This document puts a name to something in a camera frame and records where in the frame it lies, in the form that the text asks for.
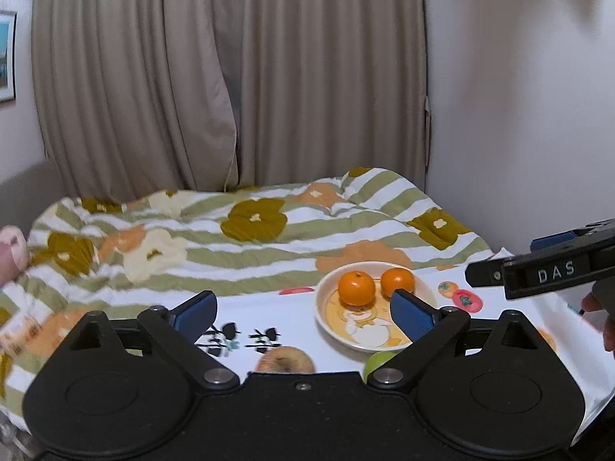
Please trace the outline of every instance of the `curtain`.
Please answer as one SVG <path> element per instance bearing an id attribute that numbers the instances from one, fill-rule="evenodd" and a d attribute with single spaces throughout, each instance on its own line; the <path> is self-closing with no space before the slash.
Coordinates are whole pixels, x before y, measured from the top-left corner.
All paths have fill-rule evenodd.
<path id="1" fill-rule="evenodd" d="M 212 0 L 35 0 L 45 148 L 72 195 L 236 185 L 237 128 Z"/>
<path id="2" fill-rule="evenodd" d="M 241 184 L 382 166 L 423 189 L 425 40 L 422 0 L 245 0 Z"/>

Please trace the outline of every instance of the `white bowl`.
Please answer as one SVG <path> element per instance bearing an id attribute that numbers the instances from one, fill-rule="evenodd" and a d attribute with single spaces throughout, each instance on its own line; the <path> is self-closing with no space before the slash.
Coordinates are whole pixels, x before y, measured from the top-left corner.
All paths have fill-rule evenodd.
<path id="1" fill-rule="evenodd" d="M 371 275 L 375 280 L 378 280 L 380 279 L 381 275 L 385 271 L 387 271 L 388 269 L 395 268 L 395 267 L 400 267 L 400 265 L 390 264 L 387 262 L 358 262 L 354 264 L 344 265 L 343 267 L 340 267 L 339 269 L 335 269 L 329 274 L 327 274 L 326 276 L 324 276 L 321 279 L 321 282 L 319 282 L 318 285 L 316 286 L 316 320 L 318 321 L 319 325 L 321 325 L 321 328 L 325 332 L 327 332 L 327 334 L 329 334 L 332 338 L 336 339 L 340 343 L 346 345 L 347 347 L 360 350 L 362 352 L 373 353 L 373 352 L 382 352 L 384 350 L 390 350 L 394 352 L 394 351 L 402 350 L 406 348 L 410 344 L 410 342 L 404 342 L 399 345 L 393 345 L 393 346 L 390 346 L 387 344 L 382 344 L 379 346 L 373 346 L 373 345 L 370 346 L 367 344 L 362 344 L 356 340 L 353 340 L 352 336 L 350 335 L 347 335 L 347 337 L 342 337 L 342 335 L 339 335 L 336 331 L 334 331 L 331 328 L 327 320 L 327 305 L 329 303 L 329 299 L 337 290 L 337 285 L 339 284 L 339 279 L 340 277 L 342 277 L 342 275 L 344 275 L 346 272 L 351 272 L 353 270 L 361 270 Z M 419 276 L 417 276 L 415 272 L 413 272 L 413 274 L 414 274 L 414 280 L 416 283 L 415 288 L 414 288 L 414 295 L 419 297 L 424 302 L 429 303 L 432 307 L 437 307 L 438 305 L 437 305 L 436 297 L 433 291 L 431 291 L 429 286 L 426 285 L 426 283 L 423 282 L 423 280 Z M 379 318 L 379 319 L 382 321 L 387 318 L 388 317 L 383 316 L 382 318 Z M 395 328 L 396 331 L 400 331 L 399 328 L 397 328 L 397 326 L 395 326 L 394 323 L 391 323 L 390 325 L 393 326 L 393 328 Z M 368 328 L 370 331 L 377 332 L 375 335 L 376 338 L 378 337 L 378 335 L 382 334 L 382 332 L 384 331 L 384 328 L 377 328 L 377 329 L 374 328 L 374 324 L 371 324 L 370 326 L 371 328 Z"/>

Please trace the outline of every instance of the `pink plush toy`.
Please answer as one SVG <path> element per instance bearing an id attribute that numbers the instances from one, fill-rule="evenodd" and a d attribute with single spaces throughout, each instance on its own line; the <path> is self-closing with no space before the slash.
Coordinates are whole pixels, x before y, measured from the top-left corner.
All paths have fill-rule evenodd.
<path id="1" fill-rule="evenodd" d="M 7 226 L 0 230 L 0 287 L 14 281 L 28 266 L 28 248 L 22 231 Z"/>

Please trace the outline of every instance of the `orange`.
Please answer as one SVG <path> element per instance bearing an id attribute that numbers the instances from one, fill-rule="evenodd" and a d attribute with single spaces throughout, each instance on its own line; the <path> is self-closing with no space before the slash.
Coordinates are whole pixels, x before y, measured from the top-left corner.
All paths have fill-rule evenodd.
<path id="1" fill-rule="evenodd" d="M 412 272 L 401 267 L 388 269 L 382 277 L 380 277 L 380 289 L 382 296 L 386 299 L 391 298 L 396 289 L 405 289 L 408 292 L 414 292 L 414 275 Z"/>
<path id="2" fill-rule="evenodd" d="M 346 272 L 339 279 L 337 292 L 342 303 L 352 307 L 363 307 L 376 299 L 376 283 L 369 274 L 353 270 Z"/>

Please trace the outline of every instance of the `picture frame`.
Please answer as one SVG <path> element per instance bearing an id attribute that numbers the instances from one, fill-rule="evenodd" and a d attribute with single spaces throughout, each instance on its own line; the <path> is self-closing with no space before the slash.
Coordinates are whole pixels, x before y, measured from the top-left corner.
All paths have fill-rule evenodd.
<path id="1" fill-rule="evenodd" d="M 15 99 L 17 12 L 0 10 L 0 103 Z"/>

